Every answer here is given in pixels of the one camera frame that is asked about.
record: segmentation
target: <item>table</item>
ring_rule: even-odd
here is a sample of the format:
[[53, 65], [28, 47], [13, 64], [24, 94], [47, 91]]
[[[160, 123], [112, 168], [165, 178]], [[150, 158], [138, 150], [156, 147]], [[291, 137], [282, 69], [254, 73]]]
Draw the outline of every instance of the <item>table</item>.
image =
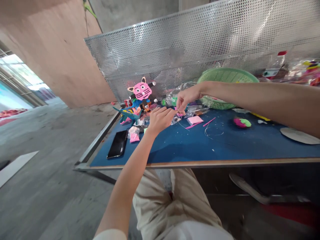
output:
[[[115, 114], [103, 129], [103, 133], [107, 133], [118, 116], [118, 113]], [[203, 127], [214, 117], [215, 120], [208, 127]], [[252, 126], [247, 129], [238, 128], [233, 123], [235, 117], [249, 120]], [[255, 166], [320, 162], [320, 145], [307, 145], [283, 136], [280, 133], [280, 128], [285, 127], [283, 125], [277, 123], [258, 124], [258, 117], [250, 113], [236, 113], [233, 110], [212, 109], [201, 118], [204, 120], [202, 124], [188, 130], [183, 126], [186, 127], [189, 124], [183, 119], [181, 124], [176, 123], [161, 132], [152, 146], [147, 168]], [[98, 139], [84, 153], [85, 157], [77, 162], [75, 170], [101, 178], [99, 170], [121, 169], [139, 142], [130, 143], [127, 139], [122, 156], [108, 160], [106, 156], [116, 132], [129, 128], [130, 124], [120, 125], [117, 122], [94, 160], [88, 165], [86, 164], [88, 153], [91, 153], [92, 146], [99, 144], [104, 137], [101, 132]], [[104, 180], [115, 183], [114, 179]]]

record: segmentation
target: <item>hand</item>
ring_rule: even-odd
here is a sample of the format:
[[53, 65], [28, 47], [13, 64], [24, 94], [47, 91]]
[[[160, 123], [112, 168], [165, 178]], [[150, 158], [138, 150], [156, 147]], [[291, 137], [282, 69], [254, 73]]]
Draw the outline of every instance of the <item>hand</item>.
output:
[[147, 132], [158, 135], [162, 130], [171, 125], [171, 121], [177, 112], [178, 111], [173, 110], [172, 108], [155, 108], [150, 114], [150, 125]]
[[179, 113], [183, 113], [188, 103], [203, 97], [201, 87], [200, 83], [178, 93], [177, 109]]

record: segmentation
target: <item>pink cat face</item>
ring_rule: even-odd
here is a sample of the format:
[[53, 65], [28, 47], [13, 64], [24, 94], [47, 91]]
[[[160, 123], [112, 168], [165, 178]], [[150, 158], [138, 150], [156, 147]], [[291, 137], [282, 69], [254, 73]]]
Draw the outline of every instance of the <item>pink cat face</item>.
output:
[[145, 77], [143, 77], [141, 82], [134, 87], [129, 87], [128, 90], [133, 92], [138, 100], [147, 99], [152, 93], [151, 88], [146, 83]]

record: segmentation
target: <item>table leg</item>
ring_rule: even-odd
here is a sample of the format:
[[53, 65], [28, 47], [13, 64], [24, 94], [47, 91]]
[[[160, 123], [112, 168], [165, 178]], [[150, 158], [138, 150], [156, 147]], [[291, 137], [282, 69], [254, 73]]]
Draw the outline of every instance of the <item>table leg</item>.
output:
[[101, 173], [99, 171], [96, 171], [96, 170], [76, 170], [75, 169], [75, 171], [81, 172], [81, 173], [85, 173], [87, 175], [90, 175], [92, 177], [98, 178], [100, 180], [103, 180], [103, 181], [108, 182], [108, 183], [113, 184], [113, 185], [115, 185], [116, 181], [117, 181], [117, 180], [113, 179], [112, 177], [104, 175], [103, 173]]

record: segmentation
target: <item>green plastic basket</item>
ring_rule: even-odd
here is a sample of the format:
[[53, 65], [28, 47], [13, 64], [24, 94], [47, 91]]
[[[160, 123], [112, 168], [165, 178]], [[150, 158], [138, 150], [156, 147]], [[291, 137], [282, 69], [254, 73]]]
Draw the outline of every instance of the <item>green plastic basket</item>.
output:
[[[252, 74], [235, 68], [213, 68], [206, 70], [202, 73], [198, 80], [198, 83], [203, 81], [216, 81], [216, 82], [227, 82], [227, 83], [248, 83], [248, 82], [259, 82], [259, 80]], [[200, 99], [202, 104], [214, 108], [214, 109], [230, 109], [236, 105], [212, 99], [209, 96], [204, 96]]]

